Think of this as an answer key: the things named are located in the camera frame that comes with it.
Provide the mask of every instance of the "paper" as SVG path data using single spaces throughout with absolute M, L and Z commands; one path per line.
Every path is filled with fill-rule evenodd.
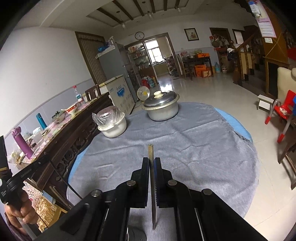
M 272 44 L 272 38 L 264 38 L 264 40 L 266 43 Z
M 129 115 L 135 105 L 135 102 L 131 96 L 131 92 L 124 77 L 121 76 L 108 83 L 106 86 L 114 105 L 117 106 L 121 112 Z
M 263 38 L 276 38 L 274 27 L 270 18 L 259 0 L 249 2 L 252 13 L 256 17 Z

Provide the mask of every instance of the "framed picture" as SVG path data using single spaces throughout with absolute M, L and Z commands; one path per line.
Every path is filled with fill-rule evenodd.
M 184 31 L 186 33 L 186 37 L 187 37 L 188 41 L 199 40 L 195 28 L 185 28 Z

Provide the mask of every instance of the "bowl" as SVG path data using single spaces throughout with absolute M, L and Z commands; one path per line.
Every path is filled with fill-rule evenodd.
M 73 105 L 71 105 L 70 107 L 68 107 L 67 109 L 65 109 L 64 111 L 67 114 L 73 115 L 77 111 L 77 106 L 78 106 L 78 102 L 74 103 Z
M 57 111 L 55 115 L 52 116 L 52 121 L 56 123 L 61 123 L 65 119 L 65 117 L 66 117 L 65 111 L 62 111 L 62 112 Z
M 126 130 L 126 118 L 122 118 L 110 129 L 102 130 L 98 127 L 98 130 L 101 131 L 108 138 L 120 136 Z
M 65 119 L 65 117 L 66 117 L 66 112 L 63 111 L 54 119 L 54 121 L 56 123 L 61 123 Z

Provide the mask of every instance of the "plastic wrap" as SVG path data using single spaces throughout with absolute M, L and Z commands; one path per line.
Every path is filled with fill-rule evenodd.
M 124 118 L 125 114 L 116 106 L 109 106 L 99 111 L 98 114 L 92 113 L 94 122 L 98 125 L 99 130 L 109 130 L 115 124 Z

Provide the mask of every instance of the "cardboard box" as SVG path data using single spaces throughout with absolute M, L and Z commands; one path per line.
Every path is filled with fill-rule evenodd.
M 198 53 L 196 56 L 197 56 L 198 58 L 203 58 L 203 57 L 209 57 L 210 54 L 209 54 L 209 53 Z
M 199 64 L 199 65 L 195 66 L 195 72 L 198 76 L 200 76 L 199 73 L 201 71 L 206 70 L 206 69 L 207 69 L 207 66 L 205 64 Z
M 199 73 L 200 77 L 206 78 L 206 77 L 210 77 L 212 76 L 211 70 L 207 69 L 207 70 L 202 70 Z

